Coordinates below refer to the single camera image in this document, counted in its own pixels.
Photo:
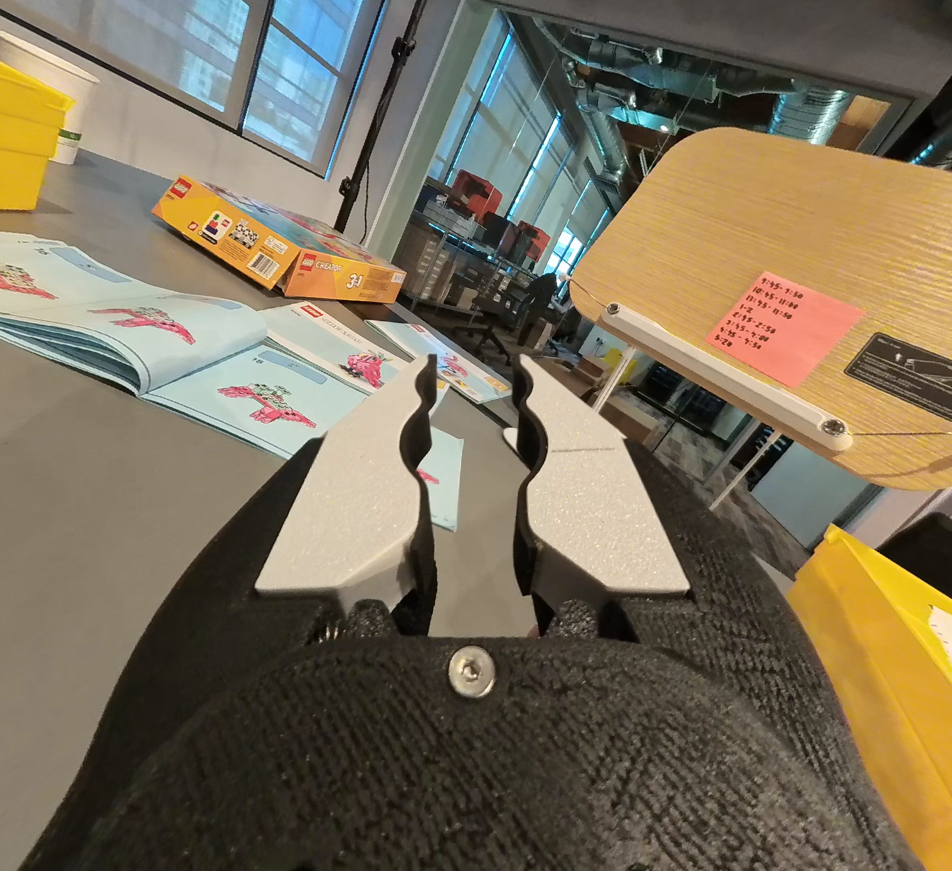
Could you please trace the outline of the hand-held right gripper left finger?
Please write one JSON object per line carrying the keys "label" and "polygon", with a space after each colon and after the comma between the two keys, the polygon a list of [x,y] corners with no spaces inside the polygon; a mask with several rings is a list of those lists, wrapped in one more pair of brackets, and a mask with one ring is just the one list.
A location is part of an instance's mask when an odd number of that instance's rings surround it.
{"label": "hand-held right gripper left finger", "polygon": [[436,357],[416,358],[323,437],[255,591],[318,595],[344,613],[383,603],[398,629],[425,636],[437,592],[427,486]]}

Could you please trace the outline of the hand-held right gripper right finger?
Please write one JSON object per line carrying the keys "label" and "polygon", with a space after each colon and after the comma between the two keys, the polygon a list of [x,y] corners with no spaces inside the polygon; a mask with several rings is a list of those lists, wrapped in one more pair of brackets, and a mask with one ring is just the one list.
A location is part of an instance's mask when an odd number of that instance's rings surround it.
{"label": "hand-held right gripper right finger", "polygon": [[679,601],[689,580],[625,437],[540,363],[514,361],[511,447],[528,470],[516,502],[513,566],[537,629],[583,603]]}

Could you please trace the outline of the grey desk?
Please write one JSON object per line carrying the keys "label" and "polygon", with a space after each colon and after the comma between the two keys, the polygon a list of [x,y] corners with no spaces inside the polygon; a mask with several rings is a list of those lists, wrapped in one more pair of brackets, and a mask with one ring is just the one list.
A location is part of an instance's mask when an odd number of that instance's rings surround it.
{"label": "grey desk", "polygon": [[[81,151],[50,165],[34,212],[2,212],[2,231],[61,240],[174,291],[286,305],[158,221],[170,183]],[[17,869],[158,606],[281,461],[3,341],[1,355],[1,868]],[[465,454],[458,528],[434,532],[430,633],[528,634],[511,556],[524,468],[502,437],[512,404],[451,391],[433,420]]]}

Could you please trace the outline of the closed light blue instruction booklet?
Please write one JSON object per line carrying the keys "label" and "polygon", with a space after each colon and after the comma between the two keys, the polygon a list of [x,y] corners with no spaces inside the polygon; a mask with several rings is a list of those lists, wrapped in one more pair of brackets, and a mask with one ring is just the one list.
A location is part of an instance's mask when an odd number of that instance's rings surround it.
{"label": "closed light blue instruction booklet", "polygon": [[365,324],[408,355],[435,355],[439,379],[475,404],[486,404],[510,396],[511,388],[506,382],[452,349],[422,324],[377,319],[368,319]]}
{"label": "closed light blue instruction booklet", "polygon": [[262,318],[272,344],[368,396],[408,364],[315,303],[275,307]]}

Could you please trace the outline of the black office chair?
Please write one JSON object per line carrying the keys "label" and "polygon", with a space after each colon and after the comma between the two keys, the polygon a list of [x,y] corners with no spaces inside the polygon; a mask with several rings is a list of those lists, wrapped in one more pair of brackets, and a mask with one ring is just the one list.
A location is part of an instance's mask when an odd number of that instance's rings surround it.
{"label": "black office chair", "polygon": [[518,333],[524,318],[523,308],[523,300],[506,290],[478,295],[470,306],[470,323],[465,328],[471,337],[478,338],[475,351],[480,352],[490,343],[506,366],[511,366],[512,356],[500,333],[511,336]]}

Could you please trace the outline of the pink sticky note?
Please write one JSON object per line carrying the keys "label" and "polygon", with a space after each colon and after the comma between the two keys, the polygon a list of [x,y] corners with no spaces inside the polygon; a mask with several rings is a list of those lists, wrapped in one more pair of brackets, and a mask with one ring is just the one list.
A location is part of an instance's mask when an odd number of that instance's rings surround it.
{"label": "pink sticky note", "polygon": [[858,307],[763,271],[708,333],[706,342],[792,389],[863,315]]}

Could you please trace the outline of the metal shelf rack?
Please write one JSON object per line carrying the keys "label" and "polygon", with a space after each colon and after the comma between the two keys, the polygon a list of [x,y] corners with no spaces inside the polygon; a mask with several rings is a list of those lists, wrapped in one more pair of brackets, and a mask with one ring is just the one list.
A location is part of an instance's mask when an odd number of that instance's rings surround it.
{"label": "metal shelf rack", "polygon": [[541,259],[515,257],[520,221],[501,215],[501,203],[476,222],[454,204],[452,184],[424,181],[394,255],[407,272],[402,294],[412,307],[465,313],[478,295],[506,290],[522,299]]}

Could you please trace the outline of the orange toy brick box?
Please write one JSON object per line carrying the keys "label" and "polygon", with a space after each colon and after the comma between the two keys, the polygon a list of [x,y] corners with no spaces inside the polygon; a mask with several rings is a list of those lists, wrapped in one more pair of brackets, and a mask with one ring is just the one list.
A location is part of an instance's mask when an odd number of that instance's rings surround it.
{"label": "orange toy brick box", "polygon": [[391,304],[408,276],[325,222],[188,176],[178,177],[152,212],[243,277],[288,299]]}

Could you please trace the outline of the wooden book stand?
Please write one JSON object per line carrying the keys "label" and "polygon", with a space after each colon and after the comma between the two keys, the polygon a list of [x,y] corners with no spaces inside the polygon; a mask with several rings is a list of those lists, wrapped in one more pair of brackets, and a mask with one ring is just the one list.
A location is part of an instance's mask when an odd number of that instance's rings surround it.
{"label": "wooden book stand", "polygon": [[[843,370],[875,332],[950,357],[950,174],[734,128],[677,143],[568,279],[580,314],[861,480],[950,487],[950,417]],[[706,336],[763,271],[863,310],[796,388]]]}

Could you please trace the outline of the black label sticker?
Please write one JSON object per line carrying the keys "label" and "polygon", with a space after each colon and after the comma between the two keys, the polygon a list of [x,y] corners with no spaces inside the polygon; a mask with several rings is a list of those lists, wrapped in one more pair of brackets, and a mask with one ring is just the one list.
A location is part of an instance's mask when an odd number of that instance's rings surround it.
{"label": "black label sticker", "polygon": [[869,337],[843,373],[900,401],[950,417],[950,357],[880,331]]}

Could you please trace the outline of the open light blue instruction booklet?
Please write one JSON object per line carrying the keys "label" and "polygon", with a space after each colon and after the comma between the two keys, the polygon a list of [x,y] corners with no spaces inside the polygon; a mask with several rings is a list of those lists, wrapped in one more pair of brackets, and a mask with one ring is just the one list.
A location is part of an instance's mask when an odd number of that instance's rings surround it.
{"label": "open light blue instruction booklet", "polygon": [[1,236],[4,341],[288,460],[374,394],[268,341],[266,310],[140,282],[59,241]]}

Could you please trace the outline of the black light stand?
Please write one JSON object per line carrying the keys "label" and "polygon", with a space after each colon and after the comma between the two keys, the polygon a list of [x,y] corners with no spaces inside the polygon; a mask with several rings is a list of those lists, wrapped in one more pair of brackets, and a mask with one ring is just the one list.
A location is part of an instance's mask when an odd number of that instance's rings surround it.
{"label": "black light stand", "polygon": [[387,78],[374,108],[361,151],[353,171],[348,177],[342,179],[339,186],[342,202],[334,222],[334,228],[341,233],[345,232],[350,222],[351,214],[358,202],[365,178],[369,175],[371,158],[386,121],[397,85],[408,60],[416,48],[417,32],[427,2],[428,0],[414,0],[404,30],[395,38],[391,46],[391,64]]}

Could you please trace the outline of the white paper cup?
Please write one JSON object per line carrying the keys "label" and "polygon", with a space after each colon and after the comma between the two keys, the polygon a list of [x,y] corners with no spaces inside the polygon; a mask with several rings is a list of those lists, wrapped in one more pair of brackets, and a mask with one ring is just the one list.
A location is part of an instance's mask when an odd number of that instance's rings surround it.
{"label": "white paper cup", "polygon": [[1,32],[1,61],[72,99],[73,105],[66,113],[53,156],[54,163],[72,165],[80,148],[89,103],[100,80],[77,65],[6,31]]}

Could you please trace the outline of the stacked yellow plastic bins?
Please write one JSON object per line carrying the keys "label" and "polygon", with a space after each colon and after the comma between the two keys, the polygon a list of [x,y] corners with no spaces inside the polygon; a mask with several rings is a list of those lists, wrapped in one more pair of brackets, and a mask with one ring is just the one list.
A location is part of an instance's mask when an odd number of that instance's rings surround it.
{"label": "stacked yellow plastic bins", "polygon": [[1,210],[32,211],[74,100],[1,64]]}

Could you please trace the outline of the large framed window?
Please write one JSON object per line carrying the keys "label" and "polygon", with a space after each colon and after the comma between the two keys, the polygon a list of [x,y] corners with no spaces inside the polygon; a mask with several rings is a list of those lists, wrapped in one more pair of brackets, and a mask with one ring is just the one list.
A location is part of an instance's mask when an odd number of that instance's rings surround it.
{"label": "large framed window", "polygon": [[325,176],[388,0],[2,0],[2,11]]}

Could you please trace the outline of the ribbed silver ventilation duct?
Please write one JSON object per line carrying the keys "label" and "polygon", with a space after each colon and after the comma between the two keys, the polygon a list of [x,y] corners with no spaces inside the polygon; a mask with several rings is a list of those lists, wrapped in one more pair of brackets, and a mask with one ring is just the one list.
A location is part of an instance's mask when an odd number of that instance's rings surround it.
{"label": "ribbed silver ventilation duct", "polygon": [[773,106],[768,133],[826,145],[855,94],[842,89],[795,84]]}

